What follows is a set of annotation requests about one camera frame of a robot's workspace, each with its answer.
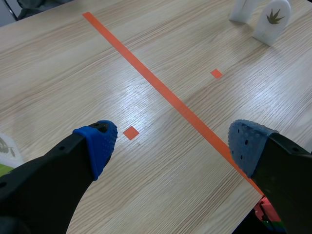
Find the orange tape line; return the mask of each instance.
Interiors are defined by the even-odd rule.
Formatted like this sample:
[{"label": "orange tape line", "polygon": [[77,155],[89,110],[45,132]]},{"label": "orange tape line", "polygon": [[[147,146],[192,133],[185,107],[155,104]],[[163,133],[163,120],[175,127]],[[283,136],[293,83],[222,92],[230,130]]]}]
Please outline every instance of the orange tape line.
[{"label": "orange tape line", "polygon": [[109,43],[255,188],[256,184],[239,169],[232,159],[229,147],[200,120],[164,83],[138,60],[95,16],[82,14]]}]

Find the orange tape square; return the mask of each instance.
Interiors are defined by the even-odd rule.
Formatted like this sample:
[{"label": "orange tape square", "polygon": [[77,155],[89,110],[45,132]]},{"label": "orange tape square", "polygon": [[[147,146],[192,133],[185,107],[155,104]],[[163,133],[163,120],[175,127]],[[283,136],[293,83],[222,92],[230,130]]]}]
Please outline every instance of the orange tape square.
[{"label": "orange tape square", "polygon": [[130,127],[128,128],[126,131],[123,132],[125,134],[125,136],[129,139],[132,140],[133,138],[135,138],[138,135],[138,131],[134,128],[134,127]]},{"label": "orange tape square", "polygon": [[213,75],[215,78],[219,79],[222,76],[222,73],[218,69],[214,69],[212,72],[210,72],[211,75]]}]

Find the green object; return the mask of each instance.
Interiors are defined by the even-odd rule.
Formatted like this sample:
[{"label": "green object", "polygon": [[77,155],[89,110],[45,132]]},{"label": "green object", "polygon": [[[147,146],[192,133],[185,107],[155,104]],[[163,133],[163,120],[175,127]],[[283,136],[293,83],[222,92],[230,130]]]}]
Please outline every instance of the green object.
[{"label": "green object", "polygon": [[268,21],[269,21],[270,24],[278,24],[279,21],[285,17],[285,16],[283,16],[282,18],[278,18],[278,13],[279,13],[280,10],[281,9],[279,9],[278,12],[276,12],[273,15],[273,9],[272,9],[270,17],[267,15],[267,18],[268,18]]},{"label": "green object", "polygon": [[3,164],[0,164],[0,176],[3,176],[4,174],[7,174],[11,170],[13,170],[12,167],[8,167],[8,166],[5,166]]}]

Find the leaf logo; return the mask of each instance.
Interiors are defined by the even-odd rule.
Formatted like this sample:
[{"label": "leaf logo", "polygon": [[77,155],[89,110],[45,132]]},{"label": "leaf logo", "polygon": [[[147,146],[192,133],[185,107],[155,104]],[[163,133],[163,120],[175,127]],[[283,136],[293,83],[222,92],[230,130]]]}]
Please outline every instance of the leaf logo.
[{"label": "leaf logo", "polygon": [[268,18],[268,21],[269,21],[270,24],[278,24],[279,21],[284,18],[284,17],[278,18],[278,13],[279,13],[280,10],[281,9],[279,9],[278,12],[276,12],[275,15],[273,15],[273,9],[272,9],[270,17],[267,15],[267,18]]}]

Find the white arch block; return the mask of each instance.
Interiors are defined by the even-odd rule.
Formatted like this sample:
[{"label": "white arch block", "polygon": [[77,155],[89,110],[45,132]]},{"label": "white arch block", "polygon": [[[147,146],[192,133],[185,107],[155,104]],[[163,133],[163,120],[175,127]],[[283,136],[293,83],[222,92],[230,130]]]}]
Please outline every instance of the white arch block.
[{"label": "white arch block", "polygon": [[236,0],[229,20],[247,23],[261,0]]},{"label": "white arch block", "polygon": [[287,0],[272,0],[262,11],[252,37],[271,46],[285,29],[291,14]]}]

